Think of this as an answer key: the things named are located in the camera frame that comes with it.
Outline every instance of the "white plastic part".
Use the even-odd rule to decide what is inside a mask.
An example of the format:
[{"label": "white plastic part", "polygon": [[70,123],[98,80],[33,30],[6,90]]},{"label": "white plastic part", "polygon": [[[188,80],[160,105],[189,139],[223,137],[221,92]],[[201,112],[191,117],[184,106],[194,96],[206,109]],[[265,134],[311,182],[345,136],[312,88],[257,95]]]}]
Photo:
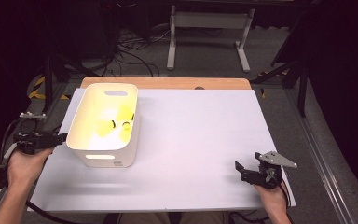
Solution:
[{"label": "white plastic part", "polygon": [[17,147],[17,143],[11,144],[10,148],[7,150],[7,153],[5,153],[4,159],[8,159],[16,147]]},{"label": "white plastic part", "polygon": [[246,58],[245,55],[245,51],[242,48],[240,48],[240,41],[236,41],[235,44],[237,46],[238,56],[240,56],[242,70],[245,73],[249,73],[251,71],[251,67],[249,66],[248,59]]},{"label": "white plastic part", "polygon": [[95,83],[80,101],[66,144],[90,167],[128,167],[135,160],[140,125],[138,89]]},{"label": "white plastic part", "polygon": [[170,46],[170,51],[168,52],[168,61],[167,61],[168,70],[173,70],[173,68],[175,67],[175,52],[176,52],[176,47]]}]

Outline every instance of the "gray carpet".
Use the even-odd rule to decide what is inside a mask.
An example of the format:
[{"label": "gray carpet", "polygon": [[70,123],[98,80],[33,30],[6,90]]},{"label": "gray carpet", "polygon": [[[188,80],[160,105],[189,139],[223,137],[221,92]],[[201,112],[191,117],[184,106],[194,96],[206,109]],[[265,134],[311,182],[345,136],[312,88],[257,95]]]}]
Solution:
[{"label": "gray carpet", "polygon": [[[288,35],[287,29],[261,29],[251,30],[245,44],[245,53],[251,66],[251,72],[244,74],[241,71],[240,61],[234,42],[241,36],[240,31],[208,30],[209,35],[198,30],[183,30],[177,36],[177,50],[175,68],[172,71],[166,70],[168,56],[169,38],[168,35],[158,42],[142,50],[132,50],[130,53],[137,55],[147,63],[155,64],[162,77],[245,77],[254,79],[260,72],[270,71],[269,66],[282,42]],[[139,63],[129,55],[123,54],[123,58],[117,56],[126,63]],[[154,76],[158,70],[151,66]],[[106,76],[150,76],[148,69],[142,64],[121,64],[111,63],[108,66]],[[75,88],[80,85],[82,75],[72,75],[70,82],[66,85],[55,84],[55,89],[63,89],[60,94],[71,95]],[[265,88],[265,97],[261,96],[260,86],[254,85],[263,114],[266,118],[271,136],[278,152],[287,156],[298,164],[297,169],[286,169],[289,174],[289,181],[296,198],[296,207],[289,209],[289,214],[295,223],[340,223],[334,205],[326,191],[324,182],[310,154],[310,145],[303,133],[300,124],[296,119],[296,111],[290,106],[287,92],[293,91],[296,94],[297,88],[283,90],[278,85],[279,80],[272,79]],[[46,128],[52,129],[61,124],[70,100],[60,100],[53,106],[49,114]],[[28,110],[40,112],[43,109],[44,101],[33,99]],[[309,84],[306,100],[307,122],[315,136],[316,142],[329,164],[335,179],[338,183],[342,198],[351,215],[358,223],[358,182],[352,174],[351,169],[343,159],[339,148],[330,133],[320,107],[313,95],[312,87]],[[250,219],[263,217],[261,209],[248,216]],[[58,214],[76,222],[103,223],[105,214]],[[236,223],[246,223],[235,217]],[[26,212],[22,223],[53,223],[32,212]]]}]

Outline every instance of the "wire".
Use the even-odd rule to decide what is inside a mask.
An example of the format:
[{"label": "wire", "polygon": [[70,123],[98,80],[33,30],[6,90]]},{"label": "wire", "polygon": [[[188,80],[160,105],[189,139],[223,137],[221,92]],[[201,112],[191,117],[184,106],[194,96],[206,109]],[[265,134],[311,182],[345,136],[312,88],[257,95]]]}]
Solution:
[{"label": "wire", "polygon": [[117,59],[115,58],[115,62],[117,63],[117,65],[118,65],[118,67],[120,68],[120,76],[122,75],[122,73],[121,73],[121,64],[117,61]]},{"label": "wire", "polygon": [[[106,62],[104,63],[101,63],[101,64],[98,64],[96,66],[93,66],[93,67],[88,67],[87,69],[90,70],[90,71],[97,71],[97,70],[100,70],[100,69],[103,69],[105,68],[107,65],[109,65],[111,62],[113,61],[113,57],[109,58],[106,60]],[[68,68],[68,67],[65,67],[69,72],[71,72],[72,74],[81,74],[82,72],[75,69],[75,68]]]},{"label": "wire", "polygon": [[93,71],[89,70],[88,68],[84,67],[83,64],[78,63],[78,62],[74,62],[72,59],[61,55],[59,53],[56,53],[56,56],[58,59],[62,60],[64,63],[67,63],[69,65],[71,65],[72,67],[74,67],[77,71],[80,71],[81,73],[83,73],[84,75],[88,76],[88,77],[100,77],[100,75],[95,74]]},{"label": "wire", "polygon": [[152,69],[150,68],[149,63],[146,63],[146,62],[145,62],[144,60],[142,60],[140,57],[138,57],[138,56],[136,56],[136,55],[134,55],[134,54],[128,53],[128,52],[126,52],[126,51],[121,51],[120,53],[125,53],[125,54],[128,54],[128,55],[130,55],[130,56],[132,56],[132,57],[134,57],[134,58],[137,58],[139,61],[141,61],[141,62],[147,67],[147,69],[148,69],[149,72],[150,72],[151,77],[153,77],[153,71],[152,71]]},{"label": "wire", "polygon": [[53,131],[54,131],[54,132],[57,132],[57,131],[61,128],[61,125],[62,125],[62,124],[60,124],[59,126],[53,128]]},{"label": "wire", "polygon": [[266,216],[266,217],[263,217],[263,218],[258,218],[258,219],[255,219],[255,220],[251,220],[247,217],[245,217],[243,214],[239,213],[239,212],[231,212],[229,214],[230,216],[232,215],[236,215],[236,216],[239,216],[240,218],[242,218],[244,221],[247,221],[249,223],[260,223],[260,224],[264,224],[265,220],[268,220],[269,219],[269,216]]},{"label": "wire", "polygon": [[246,214],[246,215],[244,215],[244,216],[250,216],[251,214],[253,214],[253,213],[255,213],[255,212],[257,212],[257,210],[253,210],[252,212],[250,212],[250,213],[248,213],[248,214]]},{"label": "wire", "polygon": [[113,69],[108,69],[110,75],[113,75],[114,77],[116,76],[116,74],[113,72]]},{"label": "wire", "polygon": [[219,29],[219,32],[218,32],[217,34],[215,34],[215,35],[213,35],[213,34],[211,34],[211,33],[208,33],[208,32],[206,31],[206,29],[197,29],[197,31],[198,31],[198,32],[201,32],[201,33],[203,33],[203,34],[205,34],[205,35],[212,36],[212,37],[218,37],[218,36],[220,36],[220,35],[223,33],[223,29]]},{"label": "wire", "polygon": [[[282,179],[282,182],[284,184],[284,187],[287,189],[286,182]],[[290,200],[290,194],[286,193],[286,191],[282,188],[281,185],[279,185],[281,191],[283,192],[284,196],[286,196],[286,205],[287,208],[290,208],[292,206],[292,201]]]},{"label": "wire", "polygon": [[103,70],[103,73],[101,74],[101,77],[103,77],[106,73],[106,70],[107,70],[107,65],[105,66],[104,70]]},{"label": "wire", "polygon": [[151,41],[145,41],[143,38],[141,37],[135,37],[135,35],[131,35],[131,38],[127,38],[127,36],[129,34],[125,34],[125,37],[122,38],[121,40],[119,40],[117,42],[118,45],[120,45],[121,47],[123,47],[125,51],[130,51],[132,49],[135,50],[141,50],[141,49],[145,49],[147,47],[149,47],[151,44],[159,42],[160,40],[164,39],[164,36],[167,35],[170,32],[169,30],[162,30],[162,32],[164,32],[162,35],[160,36],[152,36],[149,39],[151,39]]},{"label": "wire", "polygon": [[38,213],[40,216],[45,217],[51,221],[57,222],[57,223],[62,223],[62,224],[79,224],[77,222],[71,222],[71,221],[67,221],[64,219],[61,219],[59,217],[54,217],[51,214],[43,211],[42,209],[40,209],[38,206],[36,206],[34,203],[31,203],[30,201],[26,201],[25,203],[28,207],[30,207],[32,210],[36,211],[36,213]]},{"label": "wire", "polygon": [[10,122],[10,124],[7,126],[7,129],[5,130],[4,137],[2,138],[1,148],[0,148],[0,168],[4,168],[4,156],[5,156],[5,147],[6,147],[6,141],[8,139],[8,134],[13,129],[13,126],[17,125],[20,122],[19,119],[14,119]]},{"label": "wire", "polygon": [[56,33],[53,32],[53,30],[52,30],[52,28],[51,28],[51,26],[50,26],[50,23],[48,22],[48,19],[46,18],[45,13],[43,13],[43,8],[42,8],[42,6],[40,5],[39,1],[36,1],[36,3],[37,3],[37,7],[39,8],[39,13],[43,16],[43,20],[45,21],[45,24],[46,24],[46,26],[47,26],[48,29],[49,29],[49,33],[52,35],[52,37],[53,37],[53,39],[54,39],[54,42],[55,42],[57,48],[59,49],[59,51],[62,52],[62,47],[61,47],[61,45],[60,45],[60,41],[58,41],[58,38],[57,38],[57,36],[55,35]]},{"label": "wire", "polygon": [[134,4],[131,4],[131,5],[127,5],[127,6],[122,6],[121,4],[119,4],[119,3],[116,3],[118,6],[120,6],[120,7],[135,7],[136,6],[136,4],[134,3]]},{"label": "wire", "polygon": [[[284,180],[282,180],[282,181],[283,181],[284,187],[287,189],[286,182]],[[290,207],[292,207],[292,201],[290,200],[290,194],[287,194],[287,199],[288,199],[287,208],[290,208]],[[295,224],[295,222],[292,220],[292,218],[290,217],[290,215],[287,212],[286,212],[286,215],[289,218],[290,223]]]}]

